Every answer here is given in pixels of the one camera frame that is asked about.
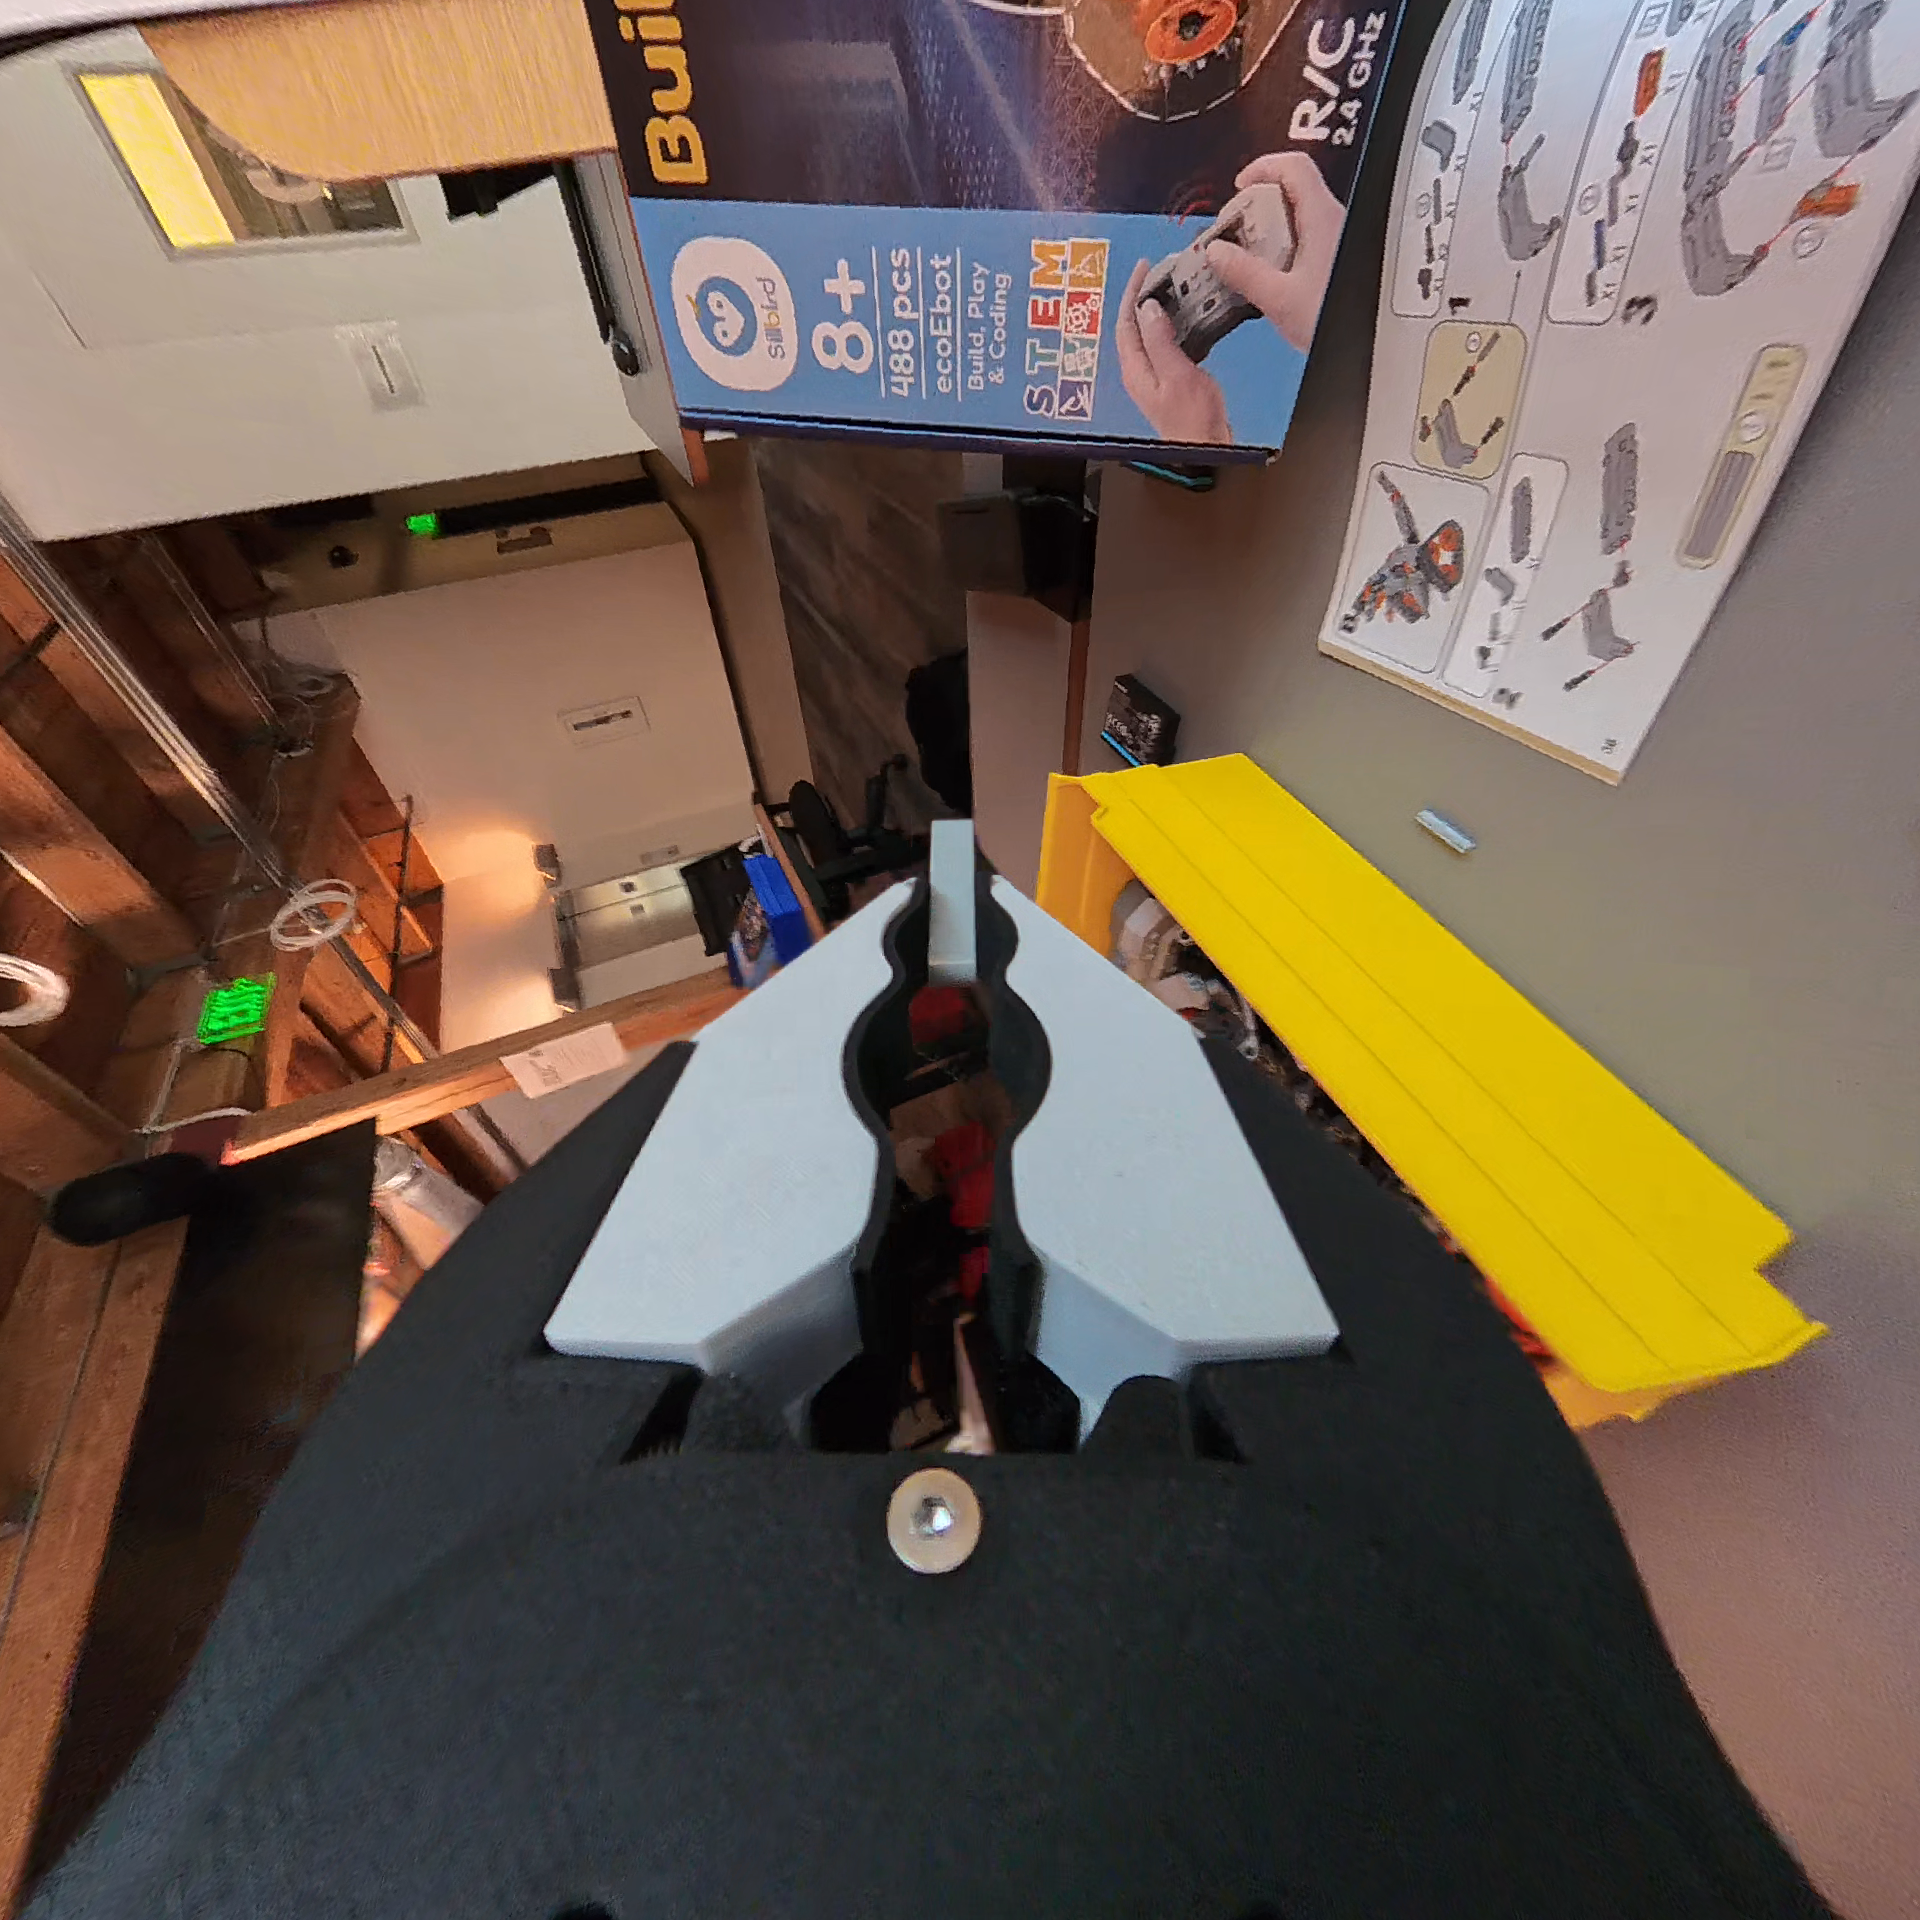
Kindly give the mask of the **grey desk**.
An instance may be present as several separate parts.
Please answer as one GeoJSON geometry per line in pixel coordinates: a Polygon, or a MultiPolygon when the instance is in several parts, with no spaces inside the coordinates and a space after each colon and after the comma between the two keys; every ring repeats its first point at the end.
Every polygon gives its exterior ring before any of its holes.
{"type": "Polygon", "coordinates": [[[1769,1275],[1829,1333],[1583,1440],[1767,1819],[1839,1913],[1915,1915],[1915,210],[1609,786],[1317,650],[1389,175],[1378,139],[1283,456],[1107,469],[1085,766],[1138,673],[1183,757],[1257,759],[1791,1225],[1769,1275]]]}

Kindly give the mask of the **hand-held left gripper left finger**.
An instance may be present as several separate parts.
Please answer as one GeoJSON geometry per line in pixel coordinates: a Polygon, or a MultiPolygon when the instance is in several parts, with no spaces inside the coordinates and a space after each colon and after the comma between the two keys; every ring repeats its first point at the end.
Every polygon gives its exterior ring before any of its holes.
{"type": "Polygon", "coordinates": [[[897,881],[701,1030],[545,1323],[555,1353],[734,1375],[805,1430],[859,1349],[852,1261],[879,1177],[849,1042],[921,903],[897,881]]]}

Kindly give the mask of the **open instruction booklet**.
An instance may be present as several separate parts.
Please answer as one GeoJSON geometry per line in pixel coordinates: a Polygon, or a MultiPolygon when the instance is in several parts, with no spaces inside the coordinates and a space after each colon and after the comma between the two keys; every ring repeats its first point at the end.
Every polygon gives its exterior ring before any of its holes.
{"type": "Polygon", "coordinates": [[[1915,1],[1451,3],[1319,649],[1618,784],[1915,165],[1915,1]]]}

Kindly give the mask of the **small grey toy brick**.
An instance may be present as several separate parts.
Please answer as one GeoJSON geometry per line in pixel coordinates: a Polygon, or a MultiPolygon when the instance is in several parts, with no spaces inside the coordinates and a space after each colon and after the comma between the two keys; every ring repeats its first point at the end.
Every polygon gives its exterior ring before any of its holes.
{"type": "Polygon", "coordinates": [[[972,821],[927,829],[927,985],[975,982],[975,832],[972,821]]]}

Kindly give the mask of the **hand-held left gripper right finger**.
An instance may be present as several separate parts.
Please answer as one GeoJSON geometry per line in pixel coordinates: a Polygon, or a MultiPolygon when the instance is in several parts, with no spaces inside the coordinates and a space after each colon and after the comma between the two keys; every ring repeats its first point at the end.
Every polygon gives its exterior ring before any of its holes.
{"type": "Polygon", "coordinates": [[[993,1067],[1012,1102],[993,1327],[1070,1399],[1322,1359],[1337,1319],[1195,1029],[1006,878],[975,878],[993,1067]]]}

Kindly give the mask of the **blue toy robot kit box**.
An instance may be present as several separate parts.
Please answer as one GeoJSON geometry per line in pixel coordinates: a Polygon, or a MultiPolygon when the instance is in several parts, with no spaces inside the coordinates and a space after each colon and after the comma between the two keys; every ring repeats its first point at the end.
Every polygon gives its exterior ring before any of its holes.
{"type": "Polygon", "coordinates": [[[687,423],[1283,447],[1406,3],[586,13],[687,423]]]}

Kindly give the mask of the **yellow plastic bin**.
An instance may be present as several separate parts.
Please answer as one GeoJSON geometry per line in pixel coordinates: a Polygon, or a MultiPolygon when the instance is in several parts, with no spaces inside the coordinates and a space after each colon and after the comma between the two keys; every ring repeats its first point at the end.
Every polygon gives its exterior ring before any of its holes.
{"type": "Polygon", "coordinates": [[[1573,1426],[1805,1350],[1791,1229],[1243,753],[1051,774],[1041,904],[1138,879],[1547,1353],[1573,1426]]]}

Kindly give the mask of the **small black box blue stripe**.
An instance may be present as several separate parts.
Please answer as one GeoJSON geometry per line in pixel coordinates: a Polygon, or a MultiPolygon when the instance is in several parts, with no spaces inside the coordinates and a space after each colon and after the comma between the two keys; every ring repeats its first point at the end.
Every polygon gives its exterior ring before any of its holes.
{"type": "Polygon", "coordinates": [[[1111,683],[1099,715],[1099,739],[1127,766],[1169,766],[1177,759],[1182,715],[1133,673],[1111,683]]]}

